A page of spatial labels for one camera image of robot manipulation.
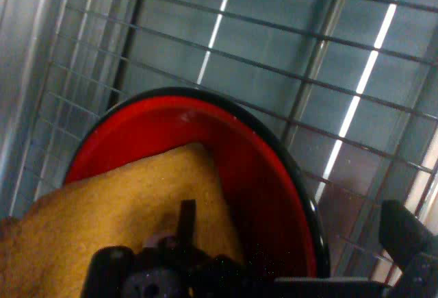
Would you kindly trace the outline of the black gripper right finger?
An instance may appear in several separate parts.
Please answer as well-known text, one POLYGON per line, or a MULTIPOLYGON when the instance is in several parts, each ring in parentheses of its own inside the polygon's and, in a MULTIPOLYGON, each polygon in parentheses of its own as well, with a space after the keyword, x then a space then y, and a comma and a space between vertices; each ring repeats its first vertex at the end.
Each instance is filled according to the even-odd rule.
POLYGON ((437 296, 437 236, 397 200, 382 203, 380 244, 402 271, 387 297, 437 296))

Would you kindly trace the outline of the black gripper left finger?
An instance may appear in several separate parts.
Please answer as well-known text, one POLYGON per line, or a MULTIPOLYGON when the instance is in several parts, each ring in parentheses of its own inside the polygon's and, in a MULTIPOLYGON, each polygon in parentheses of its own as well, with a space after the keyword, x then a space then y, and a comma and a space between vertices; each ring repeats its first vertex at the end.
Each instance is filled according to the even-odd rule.
POLYGON ((105 247, 92 257, 82 297, 271 297, 273 283, 194 245, 196 202, 181 202, 175 235, 139 253, 105 247))

